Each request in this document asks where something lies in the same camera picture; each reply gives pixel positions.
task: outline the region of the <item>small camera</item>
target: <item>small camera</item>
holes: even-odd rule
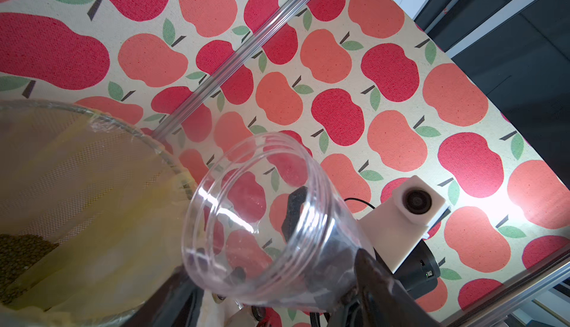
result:
[[[414,215],[423,215],[431,209],[431,196],[424,190],[410,190],[405,194],[403,203]]]

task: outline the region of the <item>green lentils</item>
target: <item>green lentils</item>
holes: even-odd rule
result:
[[[7,305],[23,294],[24,290],[7,288],[57,246],[37,235],[0,234],[0,302]]]

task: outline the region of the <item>mesh strainer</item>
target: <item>mesh strainer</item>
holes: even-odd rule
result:
[[[60,243],[11,284],[25,293],[4,318],[118,325],[181,264],[195,182],[160,144],[97,111],[31,100],[0,103],[0,142],[0,234]]]

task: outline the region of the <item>black cable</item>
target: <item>black cable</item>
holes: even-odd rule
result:
[[[366,202],[365,200],[360,199],[360,198],[349,197],[349,198],[345,198],[344,200],[345,200],[345,202],[346,202],[346,201],[348,201],[348,200],[350,200],[350,199],[351,199],[351,200],[354,200],[354,201],[366,203],[366,204],[368,205],[368,207],[370,207],[370,208],[372,208],[372,209],[375,209],[375,208],[376,208],[376,207],[374,207],[373,205],[371,205],[370,203],[368,203],[368,202]]]

